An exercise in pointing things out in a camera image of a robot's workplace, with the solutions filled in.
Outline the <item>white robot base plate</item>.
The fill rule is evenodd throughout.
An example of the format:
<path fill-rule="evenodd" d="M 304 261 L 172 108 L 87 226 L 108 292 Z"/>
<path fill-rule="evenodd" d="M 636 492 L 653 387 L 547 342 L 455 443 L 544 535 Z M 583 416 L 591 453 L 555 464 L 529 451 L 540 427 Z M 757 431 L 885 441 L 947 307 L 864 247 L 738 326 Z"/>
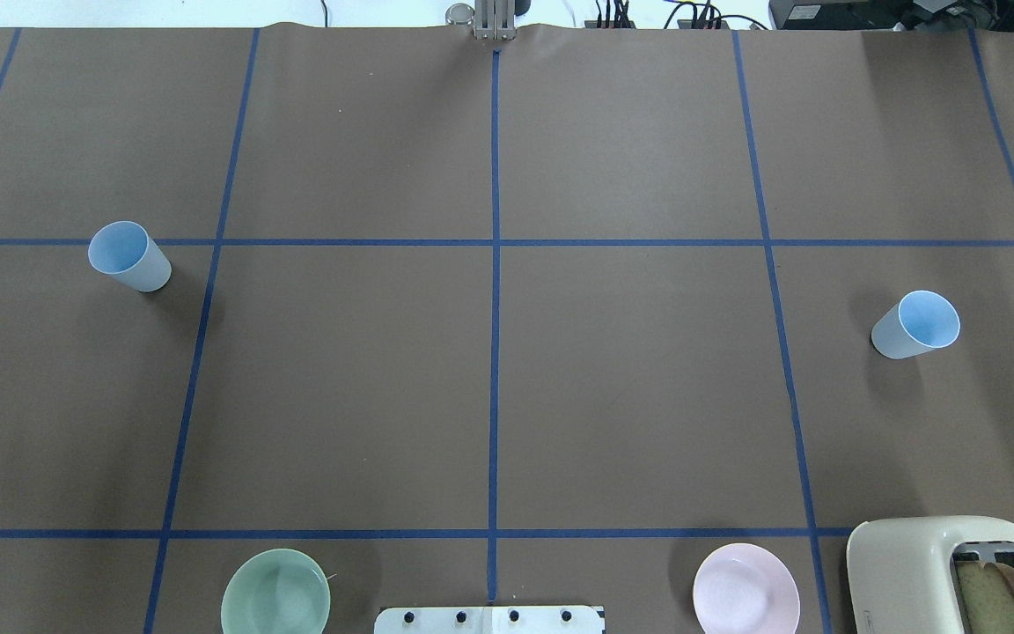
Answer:
<path fill-rule="evenodd" d="M 605 633 L 602 607 L 586 605 L 386 608 L 374 633 Z"/>

